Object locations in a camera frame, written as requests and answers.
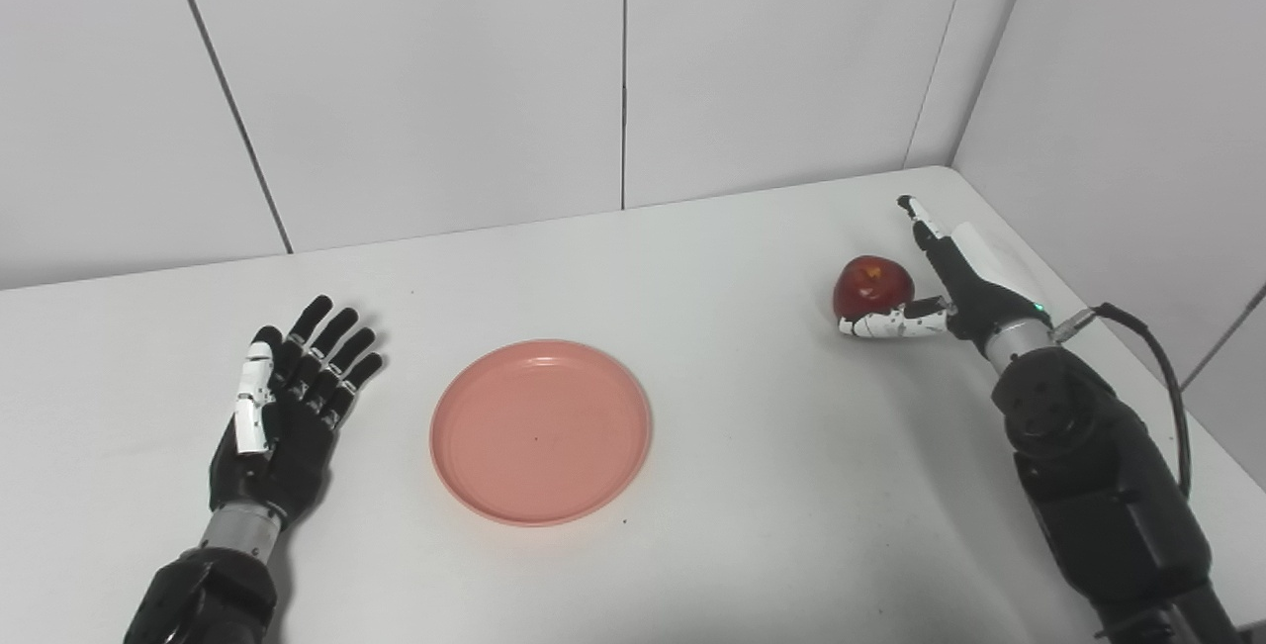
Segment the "white table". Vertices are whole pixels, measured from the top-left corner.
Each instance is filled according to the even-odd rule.
[[[966,343],[860,343],[830,288],[861,252],[939,291],[895,206],[1013,243],[1057,316],[1082,302],[956,172],[0,292],[0,640],[118,641],[206,523],[206,464],[258,324],[316,292],[385,333],[313,517],[273,566],[280,640],[1090,641]],[[427,447],[463,366],[524,338],[610,352],[655,435],[613,504],[481,519]],[[1171,452],[1163,388],[1100,325],[1070,344]],[[1266,619],[1266,493],[1193,424],[1193,504],[1237,624]]]

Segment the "apple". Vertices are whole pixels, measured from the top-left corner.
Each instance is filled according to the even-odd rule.
[[[861,315],[886,314],[914,300],[914,280],[895,261],[885,257],[856,257],[844,266],[832,306],[837,319],[857,320]]]

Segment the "robotic hand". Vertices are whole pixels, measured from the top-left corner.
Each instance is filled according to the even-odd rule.
[[[316,502],[337,429],[382,366],[361,352],[371,329],[344,309],[309,343],[333,309],[320,296],[285,338],[260,329],[242,366],[234,415],[210,467],[211,519],[200,544],[160,569],[124,644],[258,644],[277,593],[267,562],[281,531]]]
[[[1104,305],[1052,329],[1020,271],[1005,269],[975,229],[963,224],[944,234],[914,197],[898,204],[914,221],[914,242],[948,297],[842,320],[841,331],[858,338],[948,331],[994,364],[999,380],[991,397],[1015,449],[1020,485],[1065,579],[1099,614],[1104,629],[1096,638],[1236,644],[1209,583],[1209,543],[1186,502],[1186,450],[1180,450],[1180,487],[1134,410],[1060,347],[1094,315],[1104,315],[1131,325],[1158,350],[1146,325]],[[1162,369],[1172,391],[1167,361]],[[1185,444],[1180,397],[1175,406]]]

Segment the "white wall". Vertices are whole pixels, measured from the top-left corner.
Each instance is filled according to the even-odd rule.
[[[1263,0],[1017,0],[955,167],[1184,377],[1266,282],[1263,127]]]
[[[629,206],[947,162],[1006,1],[628,0]]]
[[[620,207],[623,0],[197,0],[295,251]]]
[[[1266,310],[1248,315],[1184,396],[1200,424],[1266,487]]]
[[[948,161],[1006,5],[628,1],[627,138],[624,0],[197,4],[296,251]],[[186,6],[0,1],[0,287],[281,251]]]
[[[0,288],[281,252],[185,0],[0,0]]]

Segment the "pink plate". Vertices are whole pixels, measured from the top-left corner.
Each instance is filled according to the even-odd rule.
[[[480,515],[555,525],[619,495],[649,439],[646,396],[628,369],[592,347],[534,340],[457,375],[436,406],[430,457]]]

